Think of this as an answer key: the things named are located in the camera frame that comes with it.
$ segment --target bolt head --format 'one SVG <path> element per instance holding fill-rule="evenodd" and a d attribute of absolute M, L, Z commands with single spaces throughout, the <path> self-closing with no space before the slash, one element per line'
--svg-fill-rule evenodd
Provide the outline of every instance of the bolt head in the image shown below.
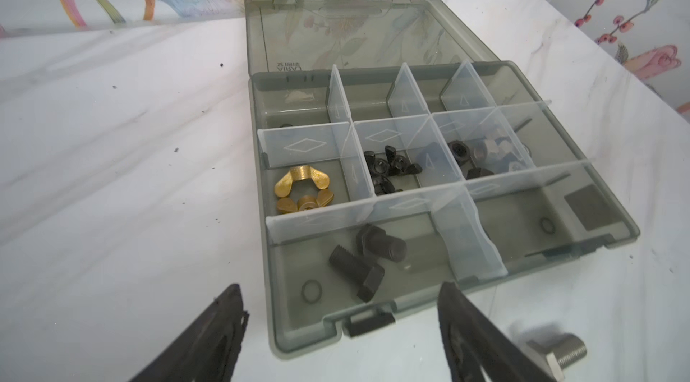
<path fill-rule="evenodd" d="M 369 270 L 367 278 L 359 288 L 357 297 L 365 303 L 371 301 L 371 299 L 374 298 L 374 294 L 376 294 L 376 291 L 379 289 L 385 273 L 384 267 L 374 264 L 371 270 Z"/>
<path fill-rule="evenodd" d="M 550 350 L 530 340 L 522 347 L 522 352 L 549 377 L 556 379 L 556 382 L 563 382 L 565 380 L 563 369 L 558 364 L 556 355 Z"/>

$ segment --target black hex nut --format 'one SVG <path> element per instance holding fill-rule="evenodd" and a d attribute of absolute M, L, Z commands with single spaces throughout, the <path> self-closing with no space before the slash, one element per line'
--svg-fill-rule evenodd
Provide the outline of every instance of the black hex nut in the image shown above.
<path fill-rule="evenodd" d="M 385 150 L 386 150 L 386 159 L 388 159 L 388 163 L 392 163 L 393 158 L 397 154 L 397 150 L 392 145 L 386 145 Z"/>
<path fill-rule="evenodd" d="M 367 223 L 357 233 L 357 249 L 362 256 L 371 253 L 393 262 L 401 262 L 407 256 L 405 240 L 390 236 L 371 223 Z"/>
<path fill-rule="evenodd" d="M 467 179 L 478 179 L 479 177 L 493 176 L 493 172 L 486 168 L 472 168 L 467 171 Z"/>
<path fill-rule="evenodd" d="M 374 298 L 386 274 L 382 266 L 356 257 L 340 245 L 333 249 L 328 263 L 359 287 L 357 297 L 365 303 Z"/>
<path fill-rule="evenodd" d="M 451 149 L 457 166 L 461 167 L 470 160 L 470 147 L 467 147 L 467 144 L 454 140 L 448 143 L 448 148 Z"/>

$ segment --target pink flower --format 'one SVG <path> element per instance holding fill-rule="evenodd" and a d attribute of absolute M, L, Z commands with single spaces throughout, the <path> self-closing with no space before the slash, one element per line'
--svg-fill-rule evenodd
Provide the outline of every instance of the pink flower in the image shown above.
<path fill-rule="evenodd" d="M 623 66 L 641 80 L 663 74 L 681 65 L 675 45 L 665 45 L 627 60 Z"/>

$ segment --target table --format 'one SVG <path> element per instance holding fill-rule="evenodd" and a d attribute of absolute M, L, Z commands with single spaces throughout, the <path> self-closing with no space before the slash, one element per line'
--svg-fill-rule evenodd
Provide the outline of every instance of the table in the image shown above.
<path fill-rule="evenodd" d="M 544 0 L 447 3 L 642 230 L 470 299 L 513 341 L 580 336 L 567 380 L 685 379 L 690 125 Z M 234 381 L 449 379 L 435 308 L 271 354 L 243 19 L 3 39 L 0 63 L 0 380 L 125 381 L 230 283 Z"/>

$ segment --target hex nut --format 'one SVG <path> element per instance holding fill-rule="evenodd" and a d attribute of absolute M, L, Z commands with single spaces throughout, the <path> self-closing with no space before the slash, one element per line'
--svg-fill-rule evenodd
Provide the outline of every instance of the hex nut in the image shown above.
<path fill-rule="evenodd" d="M 508 164 L 508 172 L 522 171 L 525 169 L 526 168 L 522 162 L 513 161 Z"/>
<path fill-rule="evenodd" d="M 470 147 L 467 147 L 467 144 L 454 140 L 448 143 L 448 148 L 451 149 L 451 153 L 453 153 L 453 158 L 455 159 L 457 166 L 461 167 L 470 161 Z"/>
<path fill-rule="evenodd" d="M 501 156 L 501 151 L 498 148 L 498 144 L 493 139 L 484 140 L 484 149 L 487 153 L 487 162 L 497 162 L 500 161 L 503 156 Z"/>
<path fill-rule="evenodd" d="M 498 156 L 499 159 L 503 159 L 508 154 L 513 152 L 513 145 L 507 139 L 504 139 L 498 144 Z"/>

